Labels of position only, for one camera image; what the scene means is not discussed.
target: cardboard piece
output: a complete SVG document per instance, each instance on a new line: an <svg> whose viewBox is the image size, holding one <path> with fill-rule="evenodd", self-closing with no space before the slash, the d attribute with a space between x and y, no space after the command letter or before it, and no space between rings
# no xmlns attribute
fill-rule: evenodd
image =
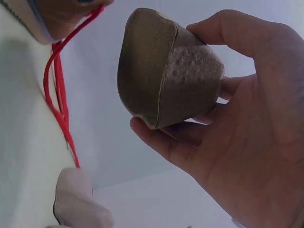
<svg viewBox="0 0 304 228"><path fill-rule="evenodd" d="M118 67L122 103L150 129L206 113L215 104L224 66L209 46L155 10L127 21Z"/></svg>

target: white backdrop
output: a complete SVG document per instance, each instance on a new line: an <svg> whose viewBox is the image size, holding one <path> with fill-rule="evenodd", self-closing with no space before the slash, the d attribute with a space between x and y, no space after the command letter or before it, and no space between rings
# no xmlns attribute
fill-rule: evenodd
<svg viewBox="0 0 304 228"><path fill-rule="evenodd" d="M183 26L235 9L286 23L304 37L304 1L116 0L62 55L76 148L93 179L95 198L113 212L116 228L235 227L190 176L174 169L129 128L131 117L119 100L116 72L126 20L138 7L160 10ZM251 59L227 47L213 48L227 76L254 73Z"/></svg>
<svg viewBox="0 0 304 228"><path fill-rule="evenodd" d="M138 7L158 9L182 26L222 9L236 9L283 22L304 35L303 0L116 0L64 49L62 59L71 131L84 169L95 187L160 173L171 166L130 130L130 115L120 102L116 73L126 20ZM254 72L253 62L214 47L227 76Z"/></svg>

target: blue trim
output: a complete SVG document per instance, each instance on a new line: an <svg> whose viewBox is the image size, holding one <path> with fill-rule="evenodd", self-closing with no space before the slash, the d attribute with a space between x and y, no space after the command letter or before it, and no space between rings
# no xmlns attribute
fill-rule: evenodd
<svg viewBox="0 0 304 228"><path fill-rule="evenodd" d="M36 7L36 0L28 0L28 2L29 2L29 6L31 7L31 9L40 25L40 28L41 28L42 33L45 36L45 38L48 39L51 43L59 42L59 40L54 40L52 38L52 36L50 35L50 33L48 32L47 27L43 21L43 18L41 17L41 15Z"/></svg>

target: white fabric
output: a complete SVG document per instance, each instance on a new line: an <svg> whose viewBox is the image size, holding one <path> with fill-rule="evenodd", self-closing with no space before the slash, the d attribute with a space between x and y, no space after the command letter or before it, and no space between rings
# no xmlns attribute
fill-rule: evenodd
<svg viewBox="0 0 304 228"><path fill-rule="evenodd" d="M0 227L45 228L61 170L73 167L42 96L50 46L41 46L0 5ZM54 97L54 86L51 93Z"/></svg>

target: red string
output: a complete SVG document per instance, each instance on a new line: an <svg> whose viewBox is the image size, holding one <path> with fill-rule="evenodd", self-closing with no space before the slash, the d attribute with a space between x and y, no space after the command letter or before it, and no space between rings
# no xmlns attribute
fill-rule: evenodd
<svg viewBox="0 0 304 228"><path fill-rule="evenodd" d="M69 113L67 108L66 90L63 78L60 52L66 46L66 44L85 26L95 20L98 15L105 9L104 5L100 6L96 11L94 11L88 19L86 19L81 25L79 25L64 41L60 41L52 45L53 54L49 58L43 77L43 88L45 93L45 100L50 110L54 114L59 126L63 132L63 135L70 145L75 159L75 165L80 168L79 159L75 150L74 141L69 130ZM59 104L59 111L54 107L50 93L49 93L49 70L51 68L52 62L54 61L54 72L55 72L55 83L56 83L56 94Z"/></svg>

